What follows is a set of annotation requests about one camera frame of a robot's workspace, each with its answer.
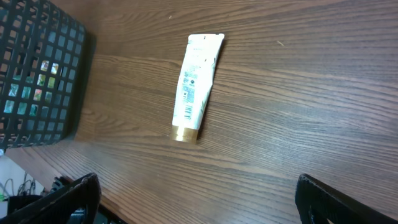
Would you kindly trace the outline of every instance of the plastic basket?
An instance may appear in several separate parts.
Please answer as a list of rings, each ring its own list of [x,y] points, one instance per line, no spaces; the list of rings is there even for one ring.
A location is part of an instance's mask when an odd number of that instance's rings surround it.
[[[86,30],[44,0],[0,0],[0,149],[66,135]]]

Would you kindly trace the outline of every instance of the tube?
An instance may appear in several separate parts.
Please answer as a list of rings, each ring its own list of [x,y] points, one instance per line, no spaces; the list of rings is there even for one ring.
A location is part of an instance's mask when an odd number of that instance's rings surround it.
[[[224,34],[191,34],[175,94],[170,138],[196,144]]]

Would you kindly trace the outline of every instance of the cable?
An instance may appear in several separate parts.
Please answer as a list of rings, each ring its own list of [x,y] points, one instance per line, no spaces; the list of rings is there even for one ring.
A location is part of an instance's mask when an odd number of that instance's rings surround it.
[[[2,188],[2,194],[4,195],[4,193],[6,192],[7,189],[7,183],[11,180],[11,191],[12,191],[12,196],[15,195],[14,193],[14,180],[12,178],[9,178],[8,180],[6,180],[6,183],[4,184],[4,187]]]

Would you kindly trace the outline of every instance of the tube cap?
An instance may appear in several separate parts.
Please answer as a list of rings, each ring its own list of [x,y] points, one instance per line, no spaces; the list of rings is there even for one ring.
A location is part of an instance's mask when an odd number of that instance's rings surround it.
[[[172,127],[172,132],[170,134],[171,140],[196,144],[197,138],[198,138],[198,130],[196,129],[190,129],[174,125]]]

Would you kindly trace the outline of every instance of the wooden table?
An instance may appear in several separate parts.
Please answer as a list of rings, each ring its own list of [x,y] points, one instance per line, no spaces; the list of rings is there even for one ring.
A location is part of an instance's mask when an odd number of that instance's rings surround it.
[[[308,173],[398,219],[398,2],[75,0],[98,44],[74,141],[8,151],[96,172],[131,223],[300,223]],[[224,33],[197,145],[169,140],[189,34]]]

